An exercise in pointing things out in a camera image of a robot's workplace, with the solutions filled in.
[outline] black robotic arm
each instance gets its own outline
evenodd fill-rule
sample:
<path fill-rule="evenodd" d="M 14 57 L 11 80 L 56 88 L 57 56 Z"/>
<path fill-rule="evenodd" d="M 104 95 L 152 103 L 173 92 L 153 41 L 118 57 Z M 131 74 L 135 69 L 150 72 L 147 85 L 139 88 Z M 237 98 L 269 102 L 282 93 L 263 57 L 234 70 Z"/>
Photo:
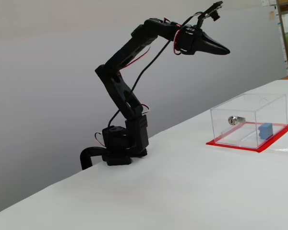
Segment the black robotic arm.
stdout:
<path fill-rule="evenodd" d="M 90 159 L 92 156 L 102 155 L 108 165 L 124 165 L 131 163 L 130 157 L 147 155 L 146 115 L 142 115 L 143 107 L 133 94 L 134 87 L 133 89 L 128 87 L 121 77 L 120 70 L 158 36 L 168 40 L 166 46 L 173 41 L 174 49 L 179 51 L 178 54 L 194 55 L 196 51 L 216 55 L 229 54 L 230 51 L 226 47 L 201 30 L 205 18 L 212 17 L 215 21 L 219 18 L 217 10 L 221 8 L 222 3 L 219 1 L 205 12 L 201 12 L 197 25 L 187 24 L 194 15 L 182 25 L 156 18 L 146 20 L 132 32 L 132 38 L 113 57 L 95 70 L 118 107 L 118 112 L 126 118 L 126 128 L 110 126 L 109 122 L 108 127 L 102 131 L 106 149 L 97 147 L 85 149 L 80 156 L 83 170 L 92 166 Z"/>

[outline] transparent acrylic box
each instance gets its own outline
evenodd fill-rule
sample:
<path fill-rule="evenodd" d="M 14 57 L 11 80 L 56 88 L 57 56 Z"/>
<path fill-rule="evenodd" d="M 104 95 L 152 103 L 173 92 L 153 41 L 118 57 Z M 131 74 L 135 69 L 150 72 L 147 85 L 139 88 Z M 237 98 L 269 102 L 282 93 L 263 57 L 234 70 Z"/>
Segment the transparent acrylic box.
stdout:
<path fill-rule="evenodd" d="M 288 127 L 285 94 L 242 94 L 210 111 L 214 142 L 229 147 L 258 149 Z"/>

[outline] white table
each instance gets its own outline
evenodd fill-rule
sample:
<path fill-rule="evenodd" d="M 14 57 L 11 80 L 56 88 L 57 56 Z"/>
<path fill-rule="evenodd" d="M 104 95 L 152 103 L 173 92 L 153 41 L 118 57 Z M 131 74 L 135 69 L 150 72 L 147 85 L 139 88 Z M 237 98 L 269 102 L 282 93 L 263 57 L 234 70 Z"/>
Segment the white table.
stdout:
<path fill-rule="evenodd" d="M 288 80 L 252 90 L 286 93 Z M 0 230 L 288 230 L 288 133 L 263 153 L 205 145 L 206 111 L 0 213 Z"/>

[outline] white wall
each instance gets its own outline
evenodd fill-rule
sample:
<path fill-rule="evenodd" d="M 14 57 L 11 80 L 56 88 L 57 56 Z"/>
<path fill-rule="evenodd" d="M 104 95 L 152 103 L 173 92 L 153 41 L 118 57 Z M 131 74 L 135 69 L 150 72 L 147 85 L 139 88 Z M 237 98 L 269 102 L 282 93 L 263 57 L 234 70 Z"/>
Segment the white wall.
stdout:
<path fill-rule="evenodd" d="M 1 0 L 0 211 L 80 171 L 80 152 L 97 145 L 94 133 L 117 110 L 94 70 L 138 24 L 164 15 L 181 22 L 212 2 Z M 221 19 L 203 28 L 230 55 L 181 57 L 169 47 L 140 80 L 135 93 L 152 109 L 150 136 L 285 76 L 273 9 L 259 0 L 228 2 Z M 157 39 L 122 71 L 129 84 L 164 43 Z M 122 116 L 113 124 L 123 125 Z"/>

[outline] blue block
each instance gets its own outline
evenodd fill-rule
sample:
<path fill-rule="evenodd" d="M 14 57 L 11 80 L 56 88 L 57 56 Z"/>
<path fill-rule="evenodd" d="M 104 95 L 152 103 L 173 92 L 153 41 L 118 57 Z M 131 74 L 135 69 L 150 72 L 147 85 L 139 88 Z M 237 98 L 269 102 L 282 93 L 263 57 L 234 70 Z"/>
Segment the blue block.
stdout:
<path fill-rule="evenodd" d="M 258 127 L 259 136 L 262 140 L 267 140 L 269 137 L 273 135 L 273 126 L 272 123 L 264 123 L 263 125 Z"/>

